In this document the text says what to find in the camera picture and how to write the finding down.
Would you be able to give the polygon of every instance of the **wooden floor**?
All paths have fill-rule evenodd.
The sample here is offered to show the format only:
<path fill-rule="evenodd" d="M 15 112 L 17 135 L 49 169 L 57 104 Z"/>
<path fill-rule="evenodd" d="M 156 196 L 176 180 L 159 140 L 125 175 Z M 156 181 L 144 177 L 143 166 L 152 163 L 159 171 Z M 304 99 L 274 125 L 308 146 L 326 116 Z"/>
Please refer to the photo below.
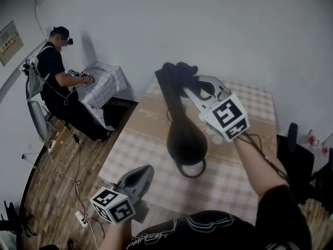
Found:
<path fill-rule="evenodd" d="M 98 218 L 94 208 L 90 205 L 89 198 L 104 186 L 98 173 L 135 108 L 130 104 L 117 103 L 128 107 L 128 110 L 122 123 L 112 133 L 108 141 L 93 142 L 81 132 L 74 128 L 71 129 L 79 136 L 81 144 L 81 165 L 77 178 L 82 182 L 79 186 L 80 198 L 87 211 L 87 216 L 98 219 L 103 224 L 105 232 L 108 229 L 108 223 Z M 61 148 L 55 148 L 52 154 L 53 161 L 59 170 L 65 171 L 74 178 L 78 169 L 79 146 L 66 128 L 62 129 L 57 138 L 63 143 Z M 74 249 L 97 249 L 90 228 L 83 228 L 75 216 L 76 195 L 73 181 L 56 171 L 48 155 L 41 162 L 42 175 L 34 174 L 24 203 L 27 213 L 34 215 L 30 225 L 37 236 L 31 238 L 22 236 L 21 248 L 36 250 L 48 244 L 55 244 L 59 249 L 65 250 L 67 249 L 67 240 L 72 239 Z M 179 216 L 176 212 L 152 204 L 148 206 L 150 212 L 144 224 L 141 225 L 133 221 L 134 235 L 145 227 Z M 313 249 L 323 249 L 333 235 L 333 222 L 329 220 L 327 214 L 316 201 L 308 200 L 307 204 L 301 208 L 311 230 Z M 83 212 L 80 204 L 78 210 Z M 100 224 L 94 220 L 91 220 L 91 224 L 99 246 L 103 240 L 102 229 Z"/>

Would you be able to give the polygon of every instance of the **extension cord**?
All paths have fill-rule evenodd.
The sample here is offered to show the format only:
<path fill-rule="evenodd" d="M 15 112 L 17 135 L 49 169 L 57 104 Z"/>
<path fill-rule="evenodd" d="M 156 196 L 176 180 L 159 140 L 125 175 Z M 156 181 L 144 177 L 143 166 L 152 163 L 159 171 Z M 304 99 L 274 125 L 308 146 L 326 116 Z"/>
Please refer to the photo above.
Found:
<path fill-rule="evenodd" d="M 75 213 L 76 217 L 78 218 L 80 224 L 82 225 L 82 227 L 87 227 L 88 226 L 88 223 L 87 222 L 84 222 L 84 216 L 81 214 L 80 211 L 77 211 Z"/>
<path fill-rule="evenodd" d="M 52 152 L 52 150 L 53 150 L 53 148 L 55 147 L 56 143 L 57 143 L 56 140 L 52 140 L 52 141 L 50 142 L 49 147 L 48 147 L 48 149 L 47 149 L 49 153 Z"/>

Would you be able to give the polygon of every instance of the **checkered tablecloth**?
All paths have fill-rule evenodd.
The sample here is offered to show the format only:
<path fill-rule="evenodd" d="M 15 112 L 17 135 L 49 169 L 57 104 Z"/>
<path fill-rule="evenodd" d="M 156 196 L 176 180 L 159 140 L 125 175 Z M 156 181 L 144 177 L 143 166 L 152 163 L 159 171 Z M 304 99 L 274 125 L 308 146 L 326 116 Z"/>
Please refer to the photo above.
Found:
<path fill-rule="evenodd" d="M 115 94 L 127 88 L 124 74 L 119 66 L 100 62 L 89 65 L 85 71 L 95 78 L 95 82 L 90 85 L 82 85 L 77 89 L 79 101 L 85 105 L 102 126 L 114 130 L 113 127 L 105 125 L 101 108 Z"/>
<path fill-rule="evenodd" d="M 264 148 L 276 151 L 275 115 L 272 95 L 247 83 L 222 80 L 240 98 L 250 118 L 250 133 L 260 135 Z M 186 114 L 208 141 L 206 171 L 196 179 L 183 177 L 166 148 L 170 123 L 157 79 L 149 86 L 121 132 L 99 176 L 117 182 L 133 168 L 150 164 L 155 177 L 144 200 L 179 213 L 221 210 L 255 223 L 258 197 L 252 190 L 233 143 L 227 143 L 198 119 L 198 111 L 182 99 Z M 201 164 L 186 168 L 195 173 Z"/>

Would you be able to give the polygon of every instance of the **white backpack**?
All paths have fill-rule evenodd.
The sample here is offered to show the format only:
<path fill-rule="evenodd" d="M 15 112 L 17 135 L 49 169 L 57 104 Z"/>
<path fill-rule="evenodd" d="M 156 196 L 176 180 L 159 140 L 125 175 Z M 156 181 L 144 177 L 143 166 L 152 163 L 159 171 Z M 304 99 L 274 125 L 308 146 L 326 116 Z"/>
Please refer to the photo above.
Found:
<path fill-rule="evenodd" d="M 45 46 L 38 54 L 50 47 L 52 46 Z M 25 68 L 25 74 L 28 74 L 28 79 L 26 83 L 26 94 L 27 99 L 30 100 L 36 94 L 40 93 L 43 90 L 43 85 L 50 76 L 50 74 L 48 73 L 45 77 L 41 76 L 40 72 L 37 69 L 38 57 L 31 57 L 29 60 L 25 61 L 25 65 L 23 66 Z"/>

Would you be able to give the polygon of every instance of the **human hand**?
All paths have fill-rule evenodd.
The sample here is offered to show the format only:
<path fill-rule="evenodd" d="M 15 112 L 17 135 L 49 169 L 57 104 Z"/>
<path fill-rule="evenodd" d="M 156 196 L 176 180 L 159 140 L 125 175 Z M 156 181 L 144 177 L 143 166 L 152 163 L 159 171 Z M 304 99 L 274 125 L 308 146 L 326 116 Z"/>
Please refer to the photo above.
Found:
<path fill-rule="evenodd" d="M 83 83 L 88 83 L 88 82 L 91 82 L 92 81 L 92 77 L 90 77 L 90 76 L 84 76 L 83 77 Z"/>

